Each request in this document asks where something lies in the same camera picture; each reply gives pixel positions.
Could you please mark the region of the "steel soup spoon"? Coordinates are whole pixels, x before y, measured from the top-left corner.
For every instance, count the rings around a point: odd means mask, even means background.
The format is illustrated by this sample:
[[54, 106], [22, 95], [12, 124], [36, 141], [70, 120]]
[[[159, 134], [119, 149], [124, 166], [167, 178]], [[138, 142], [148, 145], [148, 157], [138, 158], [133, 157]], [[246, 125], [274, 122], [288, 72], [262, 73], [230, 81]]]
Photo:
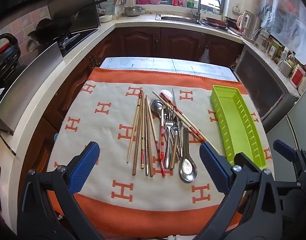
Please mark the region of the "steel soup spoon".
[[183, 129], [182, 157], [179, 164], [180, 178], [185, 183], [193, 182], [197, 177], [197, 167], [189, 153], [189, 129]]

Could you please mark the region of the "large steel spoon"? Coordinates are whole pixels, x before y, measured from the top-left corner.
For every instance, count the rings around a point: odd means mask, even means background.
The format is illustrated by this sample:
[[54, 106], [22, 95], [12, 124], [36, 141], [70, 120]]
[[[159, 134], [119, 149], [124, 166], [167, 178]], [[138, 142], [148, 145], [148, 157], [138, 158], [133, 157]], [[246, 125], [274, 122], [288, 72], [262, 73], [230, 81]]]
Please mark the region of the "large steel spoon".
[[163, 103], [160, 100], [154, 99], [150, 102], [150, 109], [153, 115], [156, 115], [160, 119], [160, 150], [161, 150], [161, 158], [162, 162], [164, 159], [164, 124], [163, 124]]

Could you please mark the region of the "white ceramic spoon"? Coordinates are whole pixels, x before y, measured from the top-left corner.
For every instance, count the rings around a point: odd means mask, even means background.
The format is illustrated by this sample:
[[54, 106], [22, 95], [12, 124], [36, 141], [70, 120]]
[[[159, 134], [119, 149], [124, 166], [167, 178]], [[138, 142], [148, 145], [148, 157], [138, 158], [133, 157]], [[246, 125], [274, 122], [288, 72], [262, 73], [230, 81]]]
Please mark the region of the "white ceramic spoon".
[[170, 92], [169, 90], [167, 90], [167, 89], [162, 89], [161, 91], [160, 91], [160, 94], [164, 94], [169, 100], [173, 100], [173, 94], [172, 94], [172, 92]]

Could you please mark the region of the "dark brown wooden chopstick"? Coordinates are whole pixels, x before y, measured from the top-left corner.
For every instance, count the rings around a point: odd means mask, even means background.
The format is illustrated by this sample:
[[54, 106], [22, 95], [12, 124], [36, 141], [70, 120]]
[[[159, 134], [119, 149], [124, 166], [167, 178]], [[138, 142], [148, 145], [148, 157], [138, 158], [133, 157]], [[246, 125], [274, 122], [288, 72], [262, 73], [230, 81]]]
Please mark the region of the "dark brown wooden chopstick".
[[141, 90], [140, 97], [139, 97], [139, 112], [138, 112], [138, 116], [137, 116], [137, 125], [136, 125], [136, 143], [135, 143], [135, 150], [134, 150], [134, 157], [133, 157], [133, 168], [132, 168], [132, 175], [133, 176], [136, 175], [136, 171], [137, 171], [139, 139], [140, 139], [140, 136], [141, 136], [140, 125], [141, 125], [142, 99], [143, 99], [143, 91]]

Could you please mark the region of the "metal spiral chopstick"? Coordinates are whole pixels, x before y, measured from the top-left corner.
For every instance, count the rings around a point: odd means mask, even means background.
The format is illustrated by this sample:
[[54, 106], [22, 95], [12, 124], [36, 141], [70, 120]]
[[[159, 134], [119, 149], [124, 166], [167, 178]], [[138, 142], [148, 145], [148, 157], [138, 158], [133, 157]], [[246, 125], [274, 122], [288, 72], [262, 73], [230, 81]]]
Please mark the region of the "metal spiral chopstick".
[[148, 135], [146, 123], [146, 95], [144, 96], [145, 175], [149, 176]]

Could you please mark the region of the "lime green plastic tray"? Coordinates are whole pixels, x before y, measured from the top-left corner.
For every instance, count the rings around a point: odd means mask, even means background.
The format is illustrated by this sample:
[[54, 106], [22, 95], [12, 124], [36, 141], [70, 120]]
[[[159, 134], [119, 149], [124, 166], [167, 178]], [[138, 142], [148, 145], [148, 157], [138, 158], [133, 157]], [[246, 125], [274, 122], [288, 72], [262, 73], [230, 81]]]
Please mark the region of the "lime green plastic tray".
[[266, 168], [260, 136], [239, 89], [214, 85], [210, 99], [227, 161], [234, 165], [235, 155], [242, 152], [261, 170]]

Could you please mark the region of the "steel cabinet glass door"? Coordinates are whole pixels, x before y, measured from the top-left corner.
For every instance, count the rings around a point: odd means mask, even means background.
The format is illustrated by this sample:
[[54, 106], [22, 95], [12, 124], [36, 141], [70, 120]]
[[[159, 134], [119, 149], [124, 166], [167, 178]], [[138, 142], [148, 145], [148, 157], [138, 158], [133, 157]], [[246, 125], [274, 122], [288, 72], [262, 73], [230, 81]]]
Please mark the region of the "steel cabinet glass door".
[[252, 44], [244, 45], [234, 74], [248, 91], [267, 133], [300, 98], [277, 65]]

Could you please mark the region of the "orange white H-pattern cloth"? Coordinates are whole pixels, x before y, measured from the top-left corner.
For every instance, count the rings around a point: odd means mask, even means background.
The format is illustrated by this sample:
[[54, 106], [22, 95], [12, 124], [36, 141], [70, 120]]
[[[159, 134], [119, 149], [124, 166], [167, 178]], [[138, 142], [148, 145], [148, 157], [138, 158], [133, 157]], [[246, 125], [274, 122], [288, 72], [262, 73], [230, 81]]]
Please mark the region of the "orange white H-pattern cloth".
[[253, 118], [268, 169], [271, 150], [260, 117], [245, 87], [235, 81], [187, 74], [96, 68], [82, 86], [60, 128], [48, 167], [67, 165], [91, 141], [100, 156], [75, 199], [101, 232], [129, 237], [168, 237], [197, 234], [218, 208], [217, 191], [199, 156], [200, 142], [189, 135], [189, 152], [197, 177], [185, 183], [178, 167], [162, 171], [156, 151], [160, 122], [149, 119], [150, 153], [142, 128], [134, 120], [138, 96], [152, 100], [163, 89], [175, 92], [178, 108], [225, 154], [210, 100], [215, 85], [237, 88]]

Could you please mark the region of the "light bamboo chopstick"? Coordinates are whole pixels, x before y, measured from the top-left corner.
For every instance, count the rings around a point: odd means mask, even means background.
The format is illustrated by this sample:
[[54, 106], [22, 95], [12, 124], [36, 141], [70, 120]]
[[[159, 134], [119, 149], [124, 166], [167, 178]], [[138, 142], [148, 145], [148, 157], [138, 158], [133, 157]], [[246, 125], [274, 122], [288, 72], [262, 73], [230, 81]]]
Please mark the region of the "light bamboo chopstick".
[[130, 143], [129, 143], [128, 155], [127, 155], [126, 163], [129, 163], [129, 159], [130, 159], [130, 153], [131, 153], [131, 149], [132, 149], [132, 142], [133, 142], [133, 137], [134, 137], [134, 133], [135, 133], [135, 127], [136, 127], [136, 123], [137, 123], [139, 108], [140, 108], [140, 104], [141, 104], [140, 101], [141, 101], [141, 97], [139, 97], [138, 101], [137, 101], [137, 106], [136, 106], [135, 116], [134, 116], [134, 119], [133, 119], [131, 139], [130, 139]]

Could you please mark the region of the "black pressure cooker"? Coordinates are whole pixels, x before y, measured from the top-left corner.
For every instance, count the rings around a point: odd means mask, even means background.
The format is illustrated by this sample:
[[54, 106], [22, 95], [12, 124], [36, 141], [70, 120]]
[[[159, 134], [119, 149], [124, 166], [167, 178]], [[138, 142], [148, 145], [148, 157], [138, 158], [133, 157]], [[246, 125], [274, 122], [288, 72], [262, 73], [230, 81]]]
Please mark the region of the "black pressure cooker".
[[21, 55], [18, 40], [12, 34], [1, 34], [0, 40], [2, 39], [7, 39], [8, 45], [0, 52], [0, 80], [6, 76], [14, 64], [18, 63]]

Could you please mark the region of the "electric kettle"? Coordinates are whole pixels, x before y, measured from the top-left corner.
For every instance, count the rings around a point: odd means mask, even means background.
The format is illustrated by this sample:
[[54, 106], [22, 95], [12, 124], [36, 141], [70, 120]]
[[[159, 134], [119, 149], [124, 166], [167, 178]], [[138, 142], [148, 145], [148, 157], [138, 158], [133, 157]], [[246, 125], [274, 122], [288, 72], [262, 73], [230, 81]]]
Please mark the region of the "electric kettle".
[[254, 42], [261, 27], [261, 18], [245, 10], [237, 19], [237, 27], [242, 33], [242, 37], [250, 42]]

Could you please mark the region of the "black wok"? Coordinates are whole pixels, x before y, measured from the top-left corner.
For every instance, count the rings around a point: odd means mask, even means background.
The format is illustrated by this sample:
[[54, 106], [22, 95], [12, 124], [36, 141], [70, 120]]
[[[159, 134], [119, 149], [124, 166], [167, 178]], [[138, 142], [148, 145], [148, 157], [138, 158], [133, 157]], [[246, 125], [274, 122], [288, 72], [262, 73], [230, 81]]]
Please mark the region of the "black wok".
[[28, 33], [28, 37], [31, 37], [40, 44], [48, 43], [51, 40], [54, 40], [55, 38], [69, 32], [69, 29], [72, 27], [73, 23], [79, 18], [79, 14], [86, 8], [93, 7], [104, 2], [107, 2], [107, 0], [99, 0], [86, 4], [74, 14], [42, 24], [42, 27], [36, 27], [36, 30]]

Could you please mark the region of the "steel pot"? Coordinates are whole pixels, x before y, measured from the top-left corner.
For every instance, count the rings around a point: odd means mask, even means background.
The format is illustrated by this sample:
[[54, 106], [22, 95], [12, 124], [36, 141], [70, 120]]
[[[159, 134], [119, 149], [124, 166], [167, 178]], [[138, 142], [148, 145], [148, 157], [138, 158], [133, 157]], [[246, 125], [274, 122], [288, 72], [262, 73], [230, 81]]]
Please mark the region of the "steel pot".
[[141, 5], [132, 5], [124, 8], [124, 14], [128, 17], [136, 17], [145, 13], [146, 10]]

